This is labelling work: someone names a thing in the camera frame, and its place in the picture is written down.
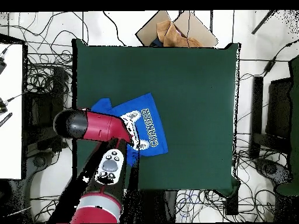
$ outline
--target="blue cloth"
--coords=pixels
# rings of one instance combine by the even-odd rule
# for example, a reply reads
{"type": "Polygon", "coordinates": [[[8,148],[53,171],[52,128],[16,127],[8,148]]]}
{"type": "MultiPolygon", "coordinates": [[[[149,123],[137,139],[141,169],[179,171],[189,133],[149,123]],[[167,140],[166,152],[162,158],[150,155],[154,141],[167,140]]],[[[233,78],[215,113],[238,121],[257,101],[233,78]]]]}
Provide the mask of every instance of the blue cloth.
{"type": "Polygon", "coordinates": [[[133,165],[140,156],[155,156],[168,153],[165,134],[151,93],[112,107],[109,98],[102,98],[91,108],[96,113],[121,117],[132,136],[134,146],[128,145],[127,164],[133,165]],[[138,131],[140,147],[138,148],[138,131]]]}

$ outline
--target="control button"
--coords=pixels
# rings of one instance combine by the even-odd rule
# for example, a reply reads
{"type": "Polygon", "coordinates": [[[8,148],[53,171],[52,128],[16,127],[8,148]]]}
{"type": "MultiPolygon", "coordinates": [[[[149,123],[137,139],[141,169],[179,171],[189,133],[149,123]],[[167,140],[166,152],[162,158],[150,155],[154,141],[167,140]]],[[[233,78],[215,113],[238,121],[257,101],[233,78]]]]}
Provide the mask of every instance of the control button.
{"type": "Polygon", "coordinates": [[[118,169],[117,163],[114,160],[105,160],[102,169],[107,172],[115,172],[118,169]]]}
{"type": "Polygon", "coordinates": [[[115,179],[115,175],[114,175],[113,173],[109,173],[108,177],[109,177],[110,179],[115,179]]]}
{"type": "Polygon", "coordinates": [[[100,177],[105,177],[105,176],[107,176],[107,172],[105,171],[100,172],[100,177]]]}

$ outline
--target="black cable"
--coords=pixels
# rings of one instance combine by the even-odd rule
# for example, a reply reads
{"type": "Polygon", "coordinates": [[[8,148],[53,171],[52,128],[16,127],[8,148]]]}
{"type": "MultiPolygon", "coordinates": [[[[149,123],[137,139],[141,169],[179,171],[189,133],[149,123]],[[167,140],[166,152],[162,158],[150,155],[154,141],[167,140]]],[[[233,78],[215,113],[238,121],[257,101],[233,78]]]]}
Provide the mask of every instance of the black cable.
{"type": "Polygon", "coordinates": [[[13,44],[10,44],[10,45],[8,45],[1,53],[0,53],[0,57],[1,56],[3,56],[6,52],[7,52],[7,50],[8,50],[8,48],[10,47],[10,46],[12,46],[13,44]]]}
{"type": "Polygon", "coordinates": [[[250,115],[251,113],[252,113],[252,111],[251,111],[250,113],[244,115],[243,117],[241,117],[241,118],[237,121],[237,123],[238,123],[241,119],[243,119],[243,118],[245,118],[246,116],[250,115]]]}
{"type": "Polygon", "coordinates": [[[123,44],[123,46],[126,46],[120,39],[119,39],[119,30],[115,24],[115,22],[105,13],[105,11],[103,11],[103,14],[115,25],[115,28],[116,28],[116,36],[117,36],[117,39],[123,44]]]}
{"type": "MultiPolygon", "coordinates": [[[[68,142],[67,142],[67,140],[65,140],[65,142],[67,143],[67,145],[68,145],[68,142]]],[[[72,149],[69,147],[69,145],[68,145],[68,148],[70,149],[70,151],[72,152],[72,149]]]]}
{"type": "Polygon", "coordinates": [[[188,48],[190,48],[189,41],[188,41],[189,29],[190,29],[190,11],[189,11],[188,32],[187,32],[187,43],[188,43],[188,48]]]}
{"type": "Polygon", "coordinates": [[[34,217],[34,223],[36,223],[38,221],[39,217],[43,213],[49,213],[49,211],[54,211],[54,209],[49,209],[49,207],[54,206],[55,204],[56,204],[56,202],[51,200],[51,202],[49,204],[47,204],[43,209],[41,209],[41,211],[38,214],[36,214],[36,216],[34,217]]]}
{"type": "Polygon", "coordinates": [[[231,36],[231,42],[234,42],[234,27],[235,27],[235,10],[232,13],[232,36],[231,36]]]}

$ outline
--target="wire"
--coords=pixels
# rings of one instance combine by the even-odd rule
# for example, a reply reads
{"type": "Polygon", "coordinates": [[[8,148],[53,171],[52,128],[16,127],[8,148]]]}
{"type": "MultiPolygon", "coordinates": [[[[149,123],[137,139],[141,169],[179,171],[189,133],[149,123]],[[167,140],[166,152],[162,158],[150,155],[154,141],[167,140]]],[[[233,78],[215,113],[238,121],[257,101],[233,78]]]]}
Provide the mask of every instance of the wire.
{"type": "Polygon", "coordinates": [[[117,39],[119,40],[119,42],[121,42],[123,44],[123,46],[126,46],[120,39],[119,39],[119,30],[115,24],[115,22],[105,13],[105,11],[103,11],[103,14],[115,25],[115,28],[116,28],[116,36],[117,36],[117,39]]]}
{"type": "Polygon", "coordinates": [[[189,41],[188,41],[189,29],[190,29],[190,11],[189,11],[188,32],[187,32],[187,43],[188,43],[188,48],[190,48],[189,41]]]}
{"type": "Polygon", "coordinates": [[[7,50],[8,50],[8,48],[10,47],[10,46],[12,46],[13,44],[10,44],[10,45],[8,45],[1,53],[0,53],[0,57],[2,57],[6,52],[7,52],[7,50]]]}
{"type": "Polygon", "coordinates": [[[16,215],[16,214],[18,214],[18,213],[21,213],[21,212],[23,212],[23,211],[27,211],[28,209],[30,209],[32,206],[30,206],[30,207],[28,207],[28,208],[26,208],[26,209],[22,209],[22,210],[20,210],[20,211],[17,211],[17,212],[15,212],[15,213],[12,213],[12,214],[9,214],[9,215],[7,215],[7,216],[12,216],[12,215],[16,215]]]}
{"type": "Polygon", "coordinates": [[[252,113],[252,111],[251,111],[250,113],[244,115],[243,117],[241,117],[241,118],[237,121],[237,123],[238,123],[241,119],[243,119],[243,118],[245,118],[246,116],[250,115],[251,113],[252,113]]]}
{"type": "Polygon", "coordinates": [[[45,198],[54,198],[54,197],[60,197],[60,195],[54,195],[54,196],[43,196],[39,198],[31,198],[30,200],[45,200],[45,198]]]}
{"type": "MultiPolygon", "coordinates": [[[[68,142],[67,142],[67,140],[65,139],[65,142],[67,143],[67,145],[68,145],[68,142]]],[[[68,145],[68,148],[69,148],[69,150],[72,152],[72,149],[69,147],[69,145],[68,145]]]]}
{"type": "Polygon", "coordinates": [[[56,206],[56,202],[54,200],[51,200],[50,203],[48,203],[44,208],[41,209],[41,211],[35,215],[34,217],[34,223],[37,223],[37,221],[39,220],[40,216],[43,214],[43,213],[48,213],[50,215],[50,211],[54,211],[54,209],[49,209],[49,207],[51,206],[56,206]]]}
{"type": "Polygon", "coordinates": [[[234,28],[235,27],[235,10],[232,13],[232,36],[231,36],[231,42],[234,42],[234,28]]]}

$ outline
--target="green table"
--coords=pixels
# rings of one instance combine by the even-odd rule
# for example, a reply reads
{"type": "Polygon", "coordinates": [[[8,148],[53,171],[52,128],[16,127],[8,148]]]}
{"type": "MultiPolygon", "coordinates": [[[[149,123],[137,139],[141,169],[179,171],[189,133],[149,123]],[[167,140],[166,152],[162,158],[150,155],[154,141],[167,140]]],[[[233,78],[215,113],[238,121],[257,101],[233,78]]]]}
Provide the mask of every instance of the green table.
{"type": "MultiPolygon", "coordinates": [[[[88,47],[77,40],[77,106],[151,92],[169,152],[142,157],[140,189],[232,192],[238,44],[226,49],[88,47]]],[[[96,142],[78,140],[78,172],[96,142]]],[[[130,167],[127,166],[126,186],[130,167]]]]}

